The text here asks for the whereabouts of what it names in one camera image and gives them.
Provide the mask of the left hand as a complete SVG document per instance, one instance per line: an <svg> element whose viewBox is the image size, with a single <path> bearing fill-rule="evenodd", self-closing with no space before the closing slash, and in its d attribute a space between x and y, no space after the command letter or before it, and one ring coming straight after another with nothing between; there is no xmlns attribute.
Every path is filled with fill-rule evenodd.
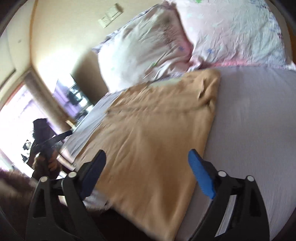
<svg viewBox="0 0 296 241"><path fill-rule="evenodd" d="M57 157L58 157L57 151L53 151L53 154L49 160L47 160L41 154L38 154L38 156L35 158L35 163L36 164L45 163L47 165L47 170L50 172L53 172L55 170L60 170L60 163L58 162Z"/></svg>

